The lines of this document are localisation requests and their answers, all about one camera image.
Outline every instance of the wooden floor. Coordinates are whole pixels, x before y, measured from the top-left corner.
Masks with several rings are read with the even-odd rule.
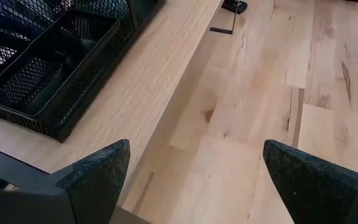
[[[292,223],[266,139],[358,171],[358,3],[247,2],[234,35],[204,36],[190,100],[124,203],[149,222]]]

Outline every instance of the light wood desktop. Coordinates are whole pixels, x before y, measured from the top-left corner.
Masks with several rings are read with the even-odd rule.
[[[54,172],[129,139],[130,179],[221,3],[167,0],[64,143],[0,119],[0,151]]]

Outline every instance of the mesh tray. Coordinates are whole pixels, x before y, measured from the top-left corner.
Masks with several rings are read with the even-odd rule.
[[[115,19],[68,10],[0,74],[0,109],[46,118],[118,29]]]
[[[19,1],[0,0],[0,71],[51,24],[46,18],[43,22],[37,20],[35,13],[29,12]]]
[[[63,85],[60,91],[50,91],[53,94],[51,95],[51,93],[49,93],[50,96],[48,98],[51,100],[47,100],[46,106],[42,106],[42,103],[38,104],[39,101],[34,100],[43,100],[44,98],[27,97],[30,100],[21,99],[21,103],[16,103],[18,102],[17,100],[9,101],[14,103],[8,103],[8,105],[1,103],[7,102],[7,100],[0,96],[0,118],[27,127],[38,133],[46,134],[63,142],[70,135],[71,130],[106,83],[106,80],[111,76],[112,71],[114,71],[119,62],[124,58],[140,33],[152,20],[165,1],[144,0],[141,1],[142,4],[139,4],[141,7],[133,6],[130,0],[55,0],[45,2],[49,2],[49,4],[51,4],[51,2],[56,3],[56,5],[52,7],[55,15],[61,15],[68,9],[79,9],[119,20],[118,31],[112,36],[110,41],[108,41],[104,47],[100,47],[98,53],[93,55],[93,60],[89,60],[89,63],[81,69],[82,72],[69,78],[70,81]],[[68,40],[73,38],[70,34],[67,35],[69,36]],[[54,49],[60,49],[58,52],[61,52],[62,48],[63,52],[64,49],[70,52],[70,49],[75,49],[76,44],[78,43],[53,43],[52,46]],[[57,57],[56,52],[52,51],[52,53],[50,53],[51,47],[48,49],[49,51],[47,52],[49,53],[47,54],[39,55],[39,52],[33,52],[33,55],[37,58],[52,62],[53,64],[59,64],[61,63],[60,60],[68,58]],[[1,76],[1,80],[7,83],[4,79],[6,78]]]

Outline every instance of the hardwood floor plank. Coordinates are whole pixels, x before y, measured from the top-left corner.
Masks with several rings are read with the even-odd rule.
[[[299,149],[358,171],[358,113],[304,105]]]
[[[306,78],[305,103],[333,108],[337,62],[336,15],[339,1],[316,0],[314,4],[311,57]]]
[[[277,1],[285,3],[285,14],[291,31],[288,35],[288,48],[285,72],[282,83],[298,88],[306,87],[306,74],[310,60],[310,43],[313,27],[314,0]]]
[[[245,223],[260,158],[260,149],[208,135],[195,153],[173,149],[139,215],[152,223]]]
[[[211,55],[209,64],[221,67],[221,68],[231,68],[233,61],[236,58],[236,52],[241,47],[242,41],[242,32],[244,30],[244,25],[246,21],[246,15],[248,12],[237,16],[236,24],[234,26],[235,33],[232,35],[220,34],[217,32],[210,32],[209,36],[218,39],[218,44],[216,45],[216,50]],[[219,10],[214,19],[211,22],[211,27],[220,27],[223,29],[231,29],[233,23],[233,13],[227,10]]]
[[[290,214],[281,200],[261,159],[248,224],[292,224]]]
[[[175,128],[172,146],[197,150],[230,75],[224,68],[208,65]]]
[[[278,119],[280,123],[284,121],[283,124],[279,124],[279,127],[286,126],[286,128],[280,131],[283,132],[282,135],[288,134],[287,121],[288,114],[290,114],[288,110],[291,105],[292,87],[280,83],[287,69],[297,70],[287,63],[287,60],[289,55],[299,49],[299,46],[292,45],[288,41],[294,38],[291,33],[294,21],[288,19],[294,11],[288,10],[291,9],[291,4],[288,4],[288,1],[275,1],[272,4],[272,14],[266,21],[269,27],[263,47],[260,51],[253,52],[252,56],[259,60],[252,65],[253,68],[247,69],[250,73],[244,73],[242,72],[244,70],[238,69],[238,72],[234,74],[227,86],[225,97],[218,102],[209,124],[208,132],[212,135],[263,147],[267,137],[278,137],[275,134],[269,134],[269,130],[272,129],[271,123],[277,124],[273,119]],[[303,36],[299,36],[299,39],[301,39],[300,42],[304,41]],[[242,57],[241,54],[250,56],[249,52],[240,52],[239,58]],[[247,67],[247,63],[244,62],[242,66]],[[307,65],[308,57],[304,58],[304,63]],[[299,76],[305,74],[306,68],[303,73],[300,72]]]

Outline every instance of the black metal bar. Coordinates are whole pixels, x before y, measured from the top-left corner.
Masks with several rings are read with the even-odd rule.
[[[59,5],[62,1],[48,0],[48,2],[50,3],[50,5]],[[67,28],[70,27],[70,24],[68,24],[67,27],[65,26],[65,28],[67,28],[65,30],[70,32],[64,33],[66,33],[66,35],[70,37],[74,37],[74,39],[76,39],[77,37],[74,34],[81,31],[81,35],[83,35],[83,38],[78,43],[75,43],[73,41],[66,44],[68,39],[61,38],[64,37],[64,35],[60,35],[60,33],[58,33],[55,36],[56,38],[58,37],[60,40],[62,39],[61,41],[57,42],[49,40],[47,44],[42,44],[40,47],[41,50],[36,50],[36,52],[42,52],[42,55],[47,54],[47,52],[51,51],[50,49],[55,49],[49,47],[50,44],[53,44],[54,47],[58,46],[57,48],[59,50],[60,47],[62,47],[62,50],[64,52],[67,52],[68,56],[64,57],[64,55],[62,54],[62,57],[66,60],[60,61],[59,58],[57,62],[56,59],[50,60],[49,55],[46,55],[47,58],[40,57],[41,61],[44,61],[43,59],[46,60],[46,62],[42,62],[42,65],[45,65],[49,62],[56,62],[56,64],[59,64],[61,66],[56,66],[56,68],[51,68],[45,71],[41,69],[36,69],[36,71],[33,72],[34,75],[31,74],[32,71],[27,72],[26,76],[30,75],[31,77],[35,77],[35,75],[37,75],[37,78],[39,77],[40,81],[34,84],[30,83],[25,78],[21,78],[21,84],[18,86],[21,87],[28,85],[31,87],[31,89],[24,90],[25,96],[21,97],[19,101],[11,100],[10,96],[16,94],[16,87],[13,86],[12,83],[7,83],[7,80],[12,78],[12,76],[17,73],[18,68],[25,68],[22,62],[17,61],[17,57],[22,52],[17,52],[16,54],[14,54],[14,56],[11,56],[11,58],[14,58],[14,60],[11,60],[10,58],[9,63],[5,63],[5,65],[0,68],[0,80],[3,80],[3,82],[0,82],[0,86],[6,85],[7,88],[11,88],[14,91],[14,93],[7,93],[9,95],[9,98],[6,97],[5,94],[0,94],[0,118],[11,123],[16,123],[23,127],[29,128],[38,133],[46,134],[57,139],[60,142],[63,142],[71,133],[71,130],[73,129],[75,123],[81,118],[82,114],[85,112],[86,107],[91,103],[93,98],[95,98],[97,93],[100,91],[100,89],[97,90],[97,88],[101,88],[104,85],[104,83],[102,82],[106,82],[106,80],[111,76],[112,71],[124,58],[125,54],[135,43],[140,33],[144,30],[146,25],[152,20],[154,15],[156,15],[156,13],[162,7],[165,0],[138,0],[137,2],[140,2],[141,4],[135,4],[135,7],[132,8],[135,9],[135,13],[133,14],[132,12],[132,15],[136,16],[139,25],[138,27],[134,27],[134,23],[132,22],[133,19],[131,19],[131,15],[129,15],[129,8],[127,8],[128,6],[122,5],[124,2],[126,2],[126,0],[103,0],[103,4],[99,4],[101,3],[100,0],[63,2],[67,4],[70,9],[88,11],[112,19],[119,17],[122,20],[121,28],[119,29],[117,34],[106,45],[106,47],[103,48],[102,51],[100,51],[100,54],[95,58],[92,64],[88,66],[85,73],[82,73],[78,77],[78,79],[71,79],[75,82],[72,88],[70,88],[66,92],[60,92],[60,94],[62,94],[62,101],[59,102],[59,107],[56,107],[53,110],[53,113],[50,113],[50,116],[48,117],[37,116],[37,111],[39,111],[39,108],[42,109],[43,104],[48,99],[50,99],[49,96],[54,94],[55,90],[59,88],[59,85],[67,84],[64,82],[67,79],[67,76],[70,75],[74,68],[79,64],[82,55],[87,54],[87,50],[91,48],[90,45],[94,44],[97,41],[97,39],[94,37],[101,33],[101,29],[94,28],[99,28],[99,26],[103,27],[104,22],[97,22],[95,24],[90,23],[91,26],[88,26],[88,23],[81,23],[78,24],[79,27],[73,29],[72,32],[71,29]],[[29,9],[33,9],[31,6],[32,3],[29,3],[29,5],[27,3],[23,4]],[[36,10],[34,12],[36,14],[39,14],[39,16],[48,17],[49,13],[44,11],[45,10]],[[28,20],[28,22],[30,23],[35,23],[32,19]]]
[[[37,34],[42,32],[42,29],[36,26],[23,25],[20,22],[16,22],[2,15],[0,15],[0,27],[6,30],[12,30],[29,38],[34,38]]]
[[[0,178],[22,189],[37,189],[49,174],[0,152]]]
[[[231,30],[217,28],[217,27],[211,27],[209,30],[212,31],[212,32],[219,32],[219,33],[222,33],[222,34],[230,34],[230,35],[233,34],[234,26],[236,25],[237,13],[238,13],[238,10],[239,10],[239,2],[240,2],[240,0],[237,0],[237,2],[236,2],[236,11],[234,12],[234,19],[233,19],[233,24],[232,24]]]
[[[0,224],[77,224],[67,194],[0,190]]]

